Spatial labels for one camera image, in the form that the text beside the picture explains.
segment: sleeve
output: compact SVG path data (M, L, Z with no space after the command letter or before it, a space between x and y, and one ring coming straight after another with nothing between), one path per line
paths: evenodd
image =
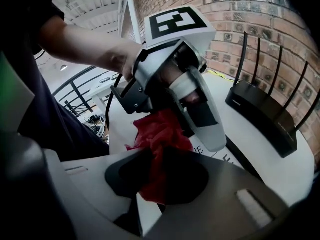
M53 16L65 20L65 14L52 3L52 0L30 0L29 30L33 54L41 51L37 42L39 31Z

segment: black railing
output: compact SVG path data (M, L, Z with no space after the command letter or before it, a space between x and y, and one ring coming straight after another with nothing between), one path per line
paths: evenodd
M61 101L63 101L64 99L66 99L69 95L75 93L76 94L76 98L72 99L71 101L68 101L67 99L64 101L65 105L64 107L69 110L71 113L73 113L76 117L80 117L81 115L83 115L84 113L86 113L87 111L93 112L93 108L96 107L97 105L94 104L93 106L90 106L88 104L88 102L92 101L92 98L85 100L84 95L86 95L87 93L90 92L90 89L85 91L84 93L81 93L79 91L80 87L83 87L84 85L90 83L91 81L101 77L102 75L106 74L109 72L109 70L106 70L104 73L99 74L91 79L89 79L88 81L80 84L79 86L76 86L75 84L75 80L77 80L78 78L82 77L83 75L87 74L88 72L96 69L97 67L95 66L90 66L88 68L86 68L85 70L81 71L80 73L76 74L75 76L73 76L72 78L70 78L68 81L66 81L64 84L62 84L55 92L53 92L53 96L57 96L62 90L64 90L66 87L71 86L72 87L72 91L68 92L65 96L63 96L62 98L60 98L58 100L58 102L60 103ZM104 102L109 100L109 96L106 96L105 99L103 100ZM72 103L74 103L75 101L77 101L78 99L80 99L81 103L78 105L72 105Z

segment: red cloth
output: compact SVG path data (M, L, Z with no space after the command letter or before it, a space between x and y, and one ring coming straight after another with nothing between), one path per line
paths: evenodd
M139 193L146 201L165 205L166 174L162 170L163 149L170 146L193 151L193 146L190 140L183 136L179 121L169 108L134 121L133 124L138 128L138 134L134 147L126 146L127 150L150 148L154 156L149 183L145 184Z

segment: human arm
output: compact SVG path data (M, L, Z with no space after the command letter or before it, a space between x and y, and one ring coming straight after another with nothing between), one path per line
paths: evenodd
M59 16L41 27L37 42L55 58L112 70L126 80L132 78L131 69L142 48L119 36L67 25Z

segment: wifi router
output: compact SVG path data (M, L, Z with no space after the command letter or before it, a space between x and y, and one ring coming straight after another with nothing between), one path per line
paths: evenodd
M245 60L247 42L248 34L245 32L238 71L233 83L233 87L230 89L225 102L230 107L235 109L238 113L240 113L243 117L245 117L248 121L250 121L267 138L267 140L272 144L279 155L282 158L285 158L293 152L297 151L298 144L296 132L307 121L307 119L315 109L318 101L320 100L320 92L318 93L308 113L298 124L298 126L295 127L294 119L286 110L286 108L293 100L302 83L302 80L305 77L309 65L308 62L305 63L301 77L290 98L287 100L285 105L282 106L274 98L271 97L271 94L274 90L279 74L283 47L280 47L278 64L272 85L269 92L266 93L255 85L260 57L260 38L258 38L257 59L252 81L251 83L247 81L241 81L238 83Z

